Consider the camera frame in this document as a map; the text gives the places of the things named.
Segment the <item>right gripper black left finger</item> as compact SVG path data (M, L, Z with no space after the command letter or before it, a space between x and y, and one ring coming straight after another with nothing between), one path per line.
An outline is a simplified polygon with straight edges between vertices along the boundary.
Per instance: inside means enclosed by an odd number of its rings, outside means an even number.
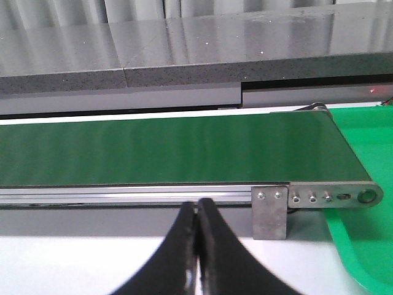
M114 294L195 294L194 205L185 202L161 245Z

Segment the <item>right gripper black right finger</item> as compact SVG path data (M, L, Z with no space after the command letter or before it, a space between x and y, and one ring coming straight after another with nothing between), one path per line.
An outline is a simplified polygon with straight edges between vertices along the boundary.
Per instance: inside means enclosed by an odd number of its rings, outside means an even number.
M243 246L211 199L198 202L198 250L204 294L298 294Z

